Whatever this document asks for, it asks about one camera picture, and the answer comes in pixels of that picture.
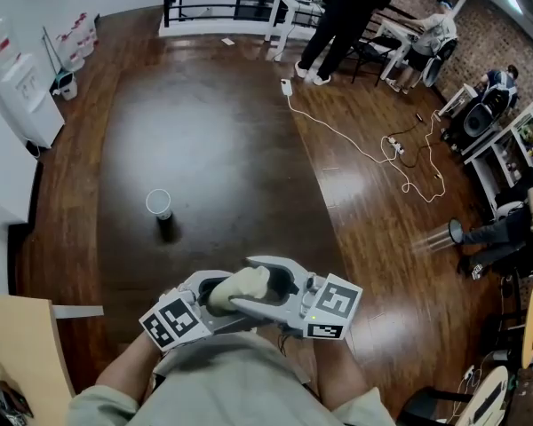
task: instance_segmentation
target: white sneaker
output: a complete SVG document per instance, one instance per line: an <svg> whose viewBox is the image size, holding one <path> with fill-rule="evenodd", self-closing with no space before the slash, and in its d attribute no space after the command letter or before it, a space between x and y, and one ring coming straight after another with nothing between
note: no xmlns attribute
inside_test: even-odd
<svg viewBox="0 0 533 426"><path fill-rule="evenodd" d="M331 81L331 75L329 75L327 79L322 79L319 75L316 75L312 82L315 83L316 85L324 85L325 83L328 83L329 81Z"/></svg>
<svg viewBox="0 0 533 426"><path fill-rule="evenodd" d="M397 81L394 81L393 79L385 79L385 82L389 87L391 87L395 93L398 93L401 87L397 86Z"/></svg>
<svg viewBox="0 0 533 426"><path fill-rule="evenodd" d="M308 75L308 70L299 67L299 66L298 66L298 63L300 63L300 62L297 61L297 62L294 64L294 69L296 69L296 74L298 75L298 77L299 77L300 79L304 79L304 78Z"/></svg>

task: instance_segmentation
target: black chair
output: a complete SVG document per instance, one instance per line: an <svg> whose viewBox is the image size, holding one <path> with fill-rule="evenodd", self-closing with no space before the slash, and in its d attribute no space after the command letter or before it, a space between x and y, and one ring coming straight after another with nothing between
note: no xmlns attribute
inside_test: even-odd
<svg viewBox="0 0 533 426"><path fill-rule="evenodd" d="M372 44L378 44L379 46L385 47L386 49L382 52L378 51ZM367 42L356 41L352 46L350 52L347 54L349 57L352 53L357 54L357 64L355 65L354 76L352 77L352 83L355 82L355 77L359 72L359 68L366 63L379 63L381 68L379 70L377 80L375 81L375 86L379 84L379 77L383 73L386 64L389 62L389 53L396 51L401 47L401 41L396 38L390 38L388 36L376 36L375 38L370 39Z"/></svg>

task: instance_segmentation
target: beige object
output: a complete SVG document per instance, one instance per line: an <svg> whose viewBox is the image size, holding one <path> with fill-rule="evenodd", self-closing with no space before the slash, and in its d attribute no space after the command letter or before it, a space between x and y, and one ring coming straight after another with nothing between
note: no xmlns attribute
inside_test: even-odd
<svg viewBox="0 0 533 426"><path fill-rule="evenodd" d="M527 307L527 315L525 317L525 333L523 335L523 352L521 353L521 366L527 369L533 360L533 289L531 289L531 297L529 299L529 306Z"/></svg>
<svg viewBox="0 0 533 426"><path fill-rule="evenodd" d="M0 380L28 400L28 424L65 424L74 396L52 302L0 295Z"/></svg>
<svg viewBox="0 0 533 426"><path fill-rule="evenodd" d="M263 298L267 294L270 272L264 266L243 268L217 285L210 295L210 306L224 311L235 311L230 296L246 295Z"/></svg>
<svg viewBox="0 0 533 426"><path fill-rule="evenodd" d="M488 409L479 418L478 422L473 421L478 409L482 406L489 395L496 389L496 387L502 383L503 389L499 392L497 397L489 405ZM484 379L478 390L470 399L470 402L465 407L462 414L458 418L455 426L469 426L471 424L477 424L481 426L497 426L504 419L505 410L503 408L505 393L507 392L507 369L503 366L496 367L491 371Z"/></svg>

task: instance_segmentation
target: white desk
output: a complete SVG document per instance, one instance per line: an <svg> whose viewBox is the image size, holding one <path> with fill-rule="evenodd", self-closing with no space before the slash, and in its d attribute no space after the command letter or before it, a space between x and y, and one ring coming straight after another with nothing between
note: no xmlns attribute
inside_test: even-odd
<svg viewBox="0 0 533 426"><path fill-rule="evenodd" d="M418 36L418 33L414 30L411 30L410 28L395 24L391 20L383 19L381 22L381 27L379 27L379 30L376 33L376 36L382 35L393 35L395 38L401 41L401 47L397 49L396 52L393 54L393 56L389 60L389 64L386 66L386 68L383 70L383 73L381 74L381 80L384 81L395 66L395 64L397 67L399 67L403 59L405 58L405 55L407 55L407 52L409 52L410 46L412 45L412 41L410 40L409 35Z"/></svg>
<svg viewBox="0 0 533 426"><path fill-rule="evenodd" d="M286 17L284 18L284 23L282 24L279 41L271 42L272 45L276 45L278 47L273 56L274 61L281 61L281 54L284 51L284 46L286 45L288 35L291 30L294 29L292 22L294 21L296 11L311 12L314 16L320 16L323 14L323 8L319 4L304 4L298 0L274 0L273 9L270 12L270 18L268 20L268 28L266 29L265 41L270 41L270 37L273 34L274 25L276 23L276 13L278 13L278 8L281 2L288 7L288 11L286 12Z"/></svg>

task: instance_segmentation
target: person sitting on chair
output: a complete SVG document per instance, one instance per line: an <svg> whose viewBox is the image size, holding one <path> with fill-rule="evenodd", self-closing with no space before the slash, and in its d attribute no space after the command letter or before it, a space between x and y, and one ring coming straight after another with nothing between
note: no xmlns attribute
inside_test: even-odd
<svg viewBox="0 0 533 426"><path fill-rule="evenodd" d="M401 77L396 81L385 79L397 93L399 91L405 95L409 93L409 89L420 80L420 75L426 68L428 60L439 52L444 42L456 38L456 24L451 15L452 3L448 0L439 0L438 7L439 12L426 19L397 19L402 24L425 30L425 33L410 47L409 53L405 56L409 65L402 72Z"/></svg>
<svg viewBox="0 0 533 426"><path fill-rule="evenodd" d="M376 9L384 9L391 0L334 0L323 14L318 28L302 52L302 58L294 65L298 77L304 79L310 67L334 38L330 51L318 69L313 82L324 85L352 44L362 37L363 31Z"/></svg>
<svg viewBox="0 0 533 426"><path fill-rule="evenodd" d="M518 76L519 71L517 67L515 65L509 65L506 71L503 69L491 69L481 77L478 85L474 87L478 96L473 98L464 109L457 113L452 119L450 126L442 133L442 140L451 145L452 151L459 152L460 149L469 145L470 140L463 132L465 119L472 112L472 109L480 104L490 91L495 89L507 91L508 101L506 103L506 109L513 109L515 107L518 99L516 83Z"/></svg>
<svg viewBox="0 0 533 426"><path fill-rule="evenodd" d="M463 245L489 244L472 256L463 256L458 271L477 280L482 270L513 252L529 246L533 249L533 187L528 190L527 207L512 211L507 217L464 234Z"/></svg>

